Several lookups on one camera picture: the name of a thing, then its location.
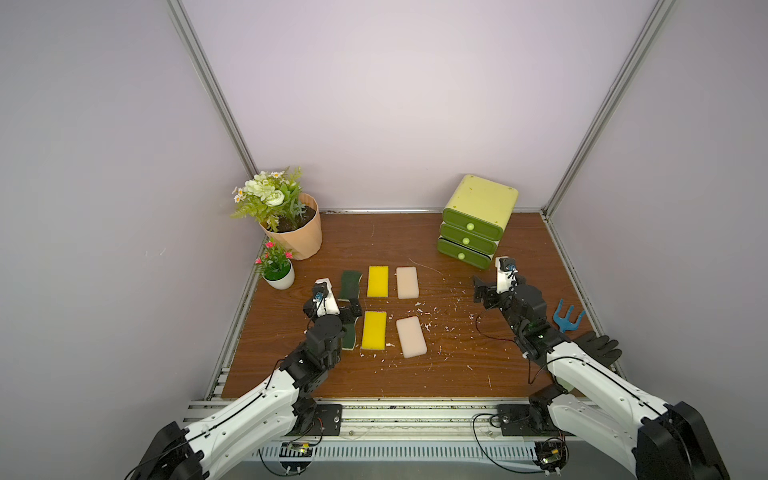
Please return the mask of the green drawer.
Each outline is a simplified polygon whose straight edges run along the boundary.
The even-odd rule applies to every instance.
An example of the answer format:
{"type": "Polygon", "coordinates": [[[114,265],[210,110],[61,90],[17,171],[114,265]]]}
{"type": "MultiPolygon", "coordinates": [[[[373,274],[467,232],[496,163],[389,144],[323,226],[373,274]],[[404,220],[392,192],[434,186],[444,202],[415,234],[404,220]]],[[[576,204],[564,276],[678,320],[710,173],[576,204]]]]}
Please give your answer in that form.
{"type": "Polygon", "coordinates": [[[437,250],[443,255],[472,265],[480,270],[488,269],[492,263],[488,255],[456,244],[443,237],[437,240],[437,250]]]}
{"type": "Polygon", "coordinates": [[[499,241],[506,229],[505,223],[487,221],[452,208],[445,208],[442,217],[449,225],[492,241],[499,241]]]}
{"type": "Polygon", "coordinates": [[[445,222],[440,226],[440,235],[450,242],[487,256],[493,255],[498,247],[497,241],[487,239],[470,231],[462,230],[461,228],[445,222]]]}

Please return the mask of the yellow green sponge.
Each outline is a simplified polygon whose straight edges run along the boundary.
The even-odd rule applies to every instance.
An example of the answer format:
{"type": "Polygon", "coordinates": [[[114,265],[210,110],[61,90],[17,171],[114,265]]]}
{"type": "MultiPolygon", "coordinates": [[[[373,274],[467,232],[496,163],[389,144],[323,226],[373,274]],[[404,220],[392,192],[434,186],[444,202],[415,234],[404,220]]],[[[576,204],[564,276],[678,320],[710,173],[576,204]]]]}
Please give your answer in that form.
{"type": "Polygon", "coordinates": [[[355,323],[344,323],[342,330],[342,349],[351,351],[355,348],[357,342],[356,325],[355,323]]]}
{"type": "Polygon", "coordinates": [[[351,302],[360,296],[360,281],[362,273],[354,270],[345,270],[341,276],[341,289],[338,298],[351,302]]]}

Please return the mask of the large yellow sponge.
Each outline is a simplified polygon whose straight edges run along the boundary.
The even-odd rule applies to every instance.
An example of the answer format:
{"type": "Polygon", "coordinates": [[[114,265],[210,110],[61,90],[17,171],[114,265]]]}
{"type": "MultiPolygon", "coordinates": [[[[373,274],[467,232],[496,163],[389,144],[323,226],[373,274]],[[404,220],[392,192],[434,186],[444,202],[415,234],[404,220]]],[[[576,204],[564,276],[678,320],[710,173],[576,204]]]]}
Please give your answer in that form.
{"type": "Polygon", "coordinates": [[[384,350],[386,348],[387,314],[382,311],[367,311],[364,316],[361,348],[363,350],[384,350]]]}

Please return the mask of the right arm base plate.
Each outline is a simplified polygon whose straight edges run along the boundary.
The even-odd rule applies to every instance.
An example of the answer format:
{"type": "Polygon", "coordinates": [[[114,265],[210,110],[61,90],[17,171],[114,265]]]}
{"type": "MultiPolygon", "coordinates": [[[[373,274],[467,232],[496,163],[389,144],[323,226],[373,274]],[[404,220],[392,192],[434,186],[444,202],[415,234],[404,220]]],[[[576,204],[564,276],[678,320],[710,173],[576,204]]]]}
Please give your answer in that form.
{"type": "Polygon", "coordinates": [[[548,411],[532,404],[500,404],[495,423],[504,437],[556,436],[558,428],[552,423],[548,411]]]}

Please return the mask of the yellow side up sponge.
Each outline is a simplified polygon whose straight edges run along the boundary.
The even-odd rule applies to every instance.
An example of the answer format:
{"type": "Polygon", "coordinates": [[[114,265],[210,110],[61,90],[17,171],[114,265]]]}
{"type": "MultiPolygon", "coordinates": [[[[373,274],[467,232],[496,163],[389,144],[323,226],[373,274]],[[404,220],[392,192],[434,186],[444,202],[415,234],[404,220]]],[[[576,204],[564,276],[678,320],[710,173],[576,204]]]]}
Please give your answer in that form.
{"type": "Polygon", "coordinates": [[[367,297],[386,298],[389,287],[389,267],[370,266],[368,270],[367,297]]]}

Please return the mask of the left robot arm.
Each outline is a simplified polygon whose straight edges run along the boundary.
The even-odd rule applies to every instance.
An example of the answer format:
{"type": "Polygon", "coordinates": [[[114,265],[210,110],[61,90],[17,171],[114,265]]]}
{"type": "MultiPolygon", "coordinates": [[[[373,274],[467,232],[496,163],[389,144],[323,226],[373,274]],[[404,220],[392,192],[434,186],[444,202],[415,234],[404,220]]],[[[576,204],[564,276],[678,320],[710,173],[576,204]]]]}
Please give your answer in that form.
{"type": "Polygon", "coordinates": [[[152,439],[128,479],[219,479],[253,451],[273,440],[311,428],[312,393],[340,362],[344,327],[362,316],[360,302],[332,307],[306,302],[313,322],[296,349],[274,371],[224,409],[185,427],[175,421],[152,439]]]}

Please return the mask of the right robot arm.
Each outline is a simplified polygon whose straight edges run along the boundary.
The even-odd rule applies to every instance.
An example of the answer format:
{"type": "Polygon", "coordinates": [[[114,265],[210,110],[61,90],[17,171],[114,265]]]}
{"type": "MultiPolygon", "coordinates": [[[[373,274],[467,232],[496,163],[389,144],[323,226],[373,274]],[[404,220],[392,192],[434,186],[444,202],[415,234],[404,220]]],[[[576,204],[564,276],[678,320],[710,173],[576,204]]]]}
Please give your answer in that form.
{"type": "Polygon", "coordinates": [[[501,313],[523,357],[552,378],[530,399],[539,423],[575,435],[638,479],[727,479],[730,474],[703,416],[615,374],[617,341],[588,332],[568,338],[548,322],[541,291],[501,273],[473,279],[473,299],[501,313]]]}

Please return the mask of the beige sponge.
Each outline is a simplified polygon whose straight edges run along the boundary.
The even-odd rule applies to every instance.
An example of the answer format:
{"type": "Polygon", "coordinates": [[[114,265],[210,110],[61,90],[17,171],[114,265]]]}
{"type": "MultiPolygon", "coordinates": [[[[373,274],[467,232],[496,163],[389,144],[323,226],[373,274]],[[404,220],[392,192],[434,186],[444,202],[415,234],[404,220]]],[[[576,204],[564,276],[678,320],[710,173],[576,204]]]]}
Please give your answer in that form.
{"type": "Polygon", "coordinates": [[[427,345],[418,317],[397,320],[396,328],[404,358],[413,358],[427,353],[427,345]]]}
{"type": "Polygon", "coordinates": [[[396,280],[399,299],[416,299],[419,297],[420,290],[416,267],[397,267],[396,280]]]}

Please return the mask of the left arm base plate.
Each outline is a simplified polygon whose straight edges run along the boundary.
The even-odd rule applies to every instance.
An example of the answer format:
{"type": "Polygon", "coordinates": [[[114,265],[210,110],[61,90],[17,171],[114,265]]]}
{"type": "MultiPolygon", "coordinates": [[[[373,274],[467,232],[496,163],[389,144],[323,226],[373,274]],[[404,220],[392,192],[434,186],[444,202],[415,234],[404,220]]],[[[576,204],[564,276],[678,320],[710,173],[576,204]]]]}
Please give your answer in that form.
{"type": "Polygon", "coordinates": [[[320,403],[301,412],[288,436],[338,436],[343,419],[343,406],[320,403]]]}

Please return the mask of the green pink drawer cabinet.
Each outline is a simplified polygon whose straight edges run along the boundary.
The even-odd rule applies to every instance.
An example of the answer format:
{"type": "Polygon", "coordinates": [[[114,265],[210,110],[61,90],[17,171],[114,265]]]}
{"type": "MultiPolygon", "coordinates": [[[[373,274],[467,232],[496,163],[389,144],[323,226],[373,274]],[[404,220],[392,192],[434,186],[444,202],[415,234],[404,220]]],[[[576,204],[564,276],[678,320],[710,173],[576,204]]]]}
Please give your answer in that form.
{"type": "Polygon", "coordinates": [[[514,187],[468,174],[463,177],[445,208],[505,223],[507,227],[518,197],[519,192],[514,187]]]}

